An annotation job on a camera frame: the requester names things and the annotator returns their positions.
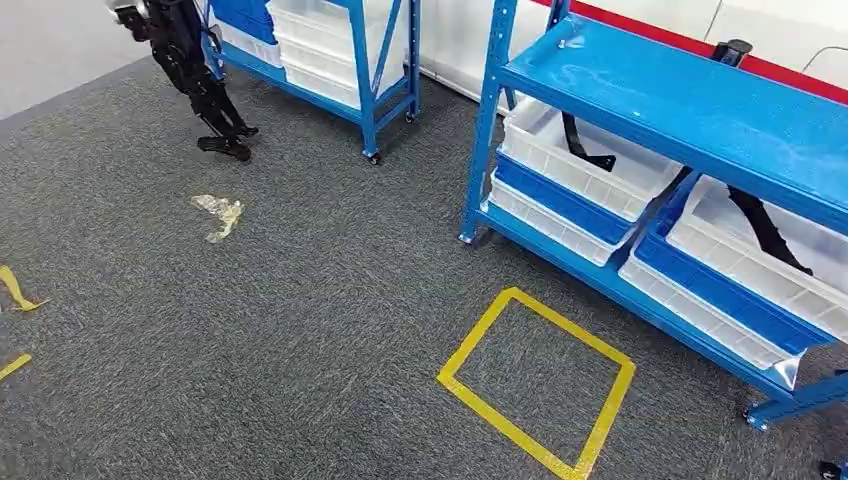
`storage bin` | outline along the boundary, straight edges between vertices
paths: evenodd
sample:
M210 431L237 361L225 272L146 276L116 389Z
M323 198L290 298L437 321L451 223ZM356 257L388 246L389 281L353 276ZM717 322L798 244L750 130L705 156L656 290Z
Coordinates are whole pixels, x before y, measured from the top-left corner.
M295 51L297 58L289 58L281 53L281 63L286 69L286 80L289 83L297 85L311 92L329 97L339 103L347 105L351 108L358 109L359 101L359 83L354 79L345 81L336 78L332 75L324 73L328 68L332 68L336 58L333 55L309 48L303 44L294 42L288 44L289 47L296 45ZM380 81L380 89L378 96L386 89L397 83L404 75L403 64L393 64L392 68L386 66L383 72L383 78Z
M648 223L633 255L730 318L791 354L828 343L832 337L704 265L666 241L683 212L698 175L689 175Z
M608 244L629 238L635 225L522 165L495 154L495 178Z
M668 242L771 303L848 342L848 238L765 203L807 275L760 249L727 186L703 176Z
M247 33L221 21L218 21L217 25L221 28L221 40L229 43L239 50L253 55L265 63L271 64L275 67L283 66L280 61L279 45L269 45L262 40L248 35Z
M342 57L319 50L310 47L305 42L276 31L274 36L280 45L279 55L283 58L307 67L317 74L328 75L351 85L359 84L356 75L356 61L353 56ZM380 91L395 84L403 76L403 52L401 41L394 39L386 57L386 64L383 67ZM376 54L368 58L368 74L371 79L376 74L378 59L379 57Z
M236 8L234 5L236 4L229 1L212 1L212 14L218 21L224 22L267 44L273 45L277 43L277 40L274 38L274 22L267 10L259 10L260 7L256 6L255 10L251 10L253 13L248 14L245 11L250 9L246 7ZM261 0L255 5L261 5L262 9L264 9L264 2Z
M491 179L492 190L489 192L487 201L482 205L484 210L492 207L500 208L595 265L603 266L610 255L624 244L622 241L611 245L594 237L501 181L497 170L492 172Z
M504 119L501 148L511 158L635 222L682 166L594 125L579 119L576 123L588 154L616 156L612 172L572 155L561 112L533 98L523 100Z
M638 258L631 256L618 274L760 370L793 356Z
M323 0L306 2L305 7L301 5L302 2L296 2L295 5L305 8L305 13L299 13L304 11L303 8L298 10L297 6L292 7L290 3L274 0L268 4L268 11L273 18L277 36L353 61L353 31L348 9ZM404 26L407 25L406 10L404 6L401 6L391 42L391 45L395 49L399 48L401 52L404 50ZM388 10L369 9L365 22L365 44L369 64L376 64L376 58L383 45L387 22ZM370 68L369 72L373 75L374 68Z

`black strap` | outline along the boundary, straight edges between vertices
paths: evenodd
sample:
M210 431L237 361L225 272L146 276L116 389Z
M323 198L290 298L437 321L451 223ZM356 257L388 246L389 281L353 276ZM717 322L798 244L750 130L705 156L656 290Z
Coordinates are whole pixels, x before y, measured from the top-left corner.
M580 135L577 133L577 124L574 115L562 112L562 124L565 127L565 140L568 142L568 151L575 157L580 157L592 165L602 168L608 172L615 166L615 155L589 155L583 144L580 143Z
M745 55L751 53L753 48L750 43L744 40L733 39L719 43L710 58L732 67L738 67ZM730 185L727 186L727 189L730 191L730 199L742 210L745 218L748 219L748 223L751 224L751 228L754 229L754 234L757 235L757 241L760 243L760 249L807 275L812 275L813 271L801 265L792 251L789 250L786 240L780 235L780 231L771 221L771 217L768 216L762 200Z
M739 210L742 210L745 218L748 219L748 223L751 224L751 228L754 229L757 241L760 243L760 249L807 275L812 275L813 271L801 265L801 262L789 250L786 240L780 235L780 231L768 216L762 200L736 187L728 186L727 189L730 191L730 199L739 207Z

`humanoid robot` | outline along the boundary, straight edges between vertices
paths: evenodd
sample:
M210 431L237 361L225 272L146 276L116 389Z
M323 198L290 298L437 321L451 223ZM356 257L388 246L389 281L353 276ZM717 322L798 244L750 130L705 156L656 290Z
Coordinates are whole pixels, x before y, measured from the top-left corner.
M203 26L194 0L106 0L106 5L135 41L150 42L153 58L215 133L200 137L197 146L249 161L250 148L240 137L252 137L259 129L245 124L224 84L206 65L201 37L205 32L216 43L217 37Z

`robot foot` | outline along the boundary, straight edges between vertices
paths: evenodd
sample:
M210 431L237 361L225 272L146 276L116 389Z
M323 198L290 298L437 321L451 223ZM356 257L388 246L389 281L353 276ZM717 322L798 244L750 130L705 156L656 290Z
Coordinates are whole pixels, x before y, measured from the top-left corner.
M232 143L224 137L200 137L197 139L197 148L204 152L223 153L242 162L250 161L250 149L246 145Z

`shelf caster wheel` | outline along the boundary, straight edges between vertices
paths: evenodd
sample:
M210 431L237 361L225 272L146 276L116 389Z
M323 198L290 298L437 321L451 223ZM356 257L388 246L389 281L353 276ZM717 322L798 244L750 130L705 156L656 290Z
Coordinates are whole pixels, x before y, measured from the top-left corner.
M758 420L757 418L752 417L748 410L745 410L744 412L742 412L742 418L745 419L745 422L748 425L750 425L751 427L756 428L757 430L759 430L761 432L768 431L768 424L761 421L761 420Z
M383 154L381 154L380 152L377 152L374 155L369 156L368 162L371 163L371 165L382 165L383 164Z
M835 463L819 462L819 475L826 480L839 480L842 478L842 469Z
M491 228L487 228L486 231L484 231L483 233L481 233L479 235L475 235L474 238L468 239L468 238L465 238L462 235L460 235L459 239L462 240L463 242L465 242L465 244L469 248L471 248L472 250L479 250L479 249L485 247L486 245L488 245L489 242L491 242L494 237L495 237L495 230L491 229Z

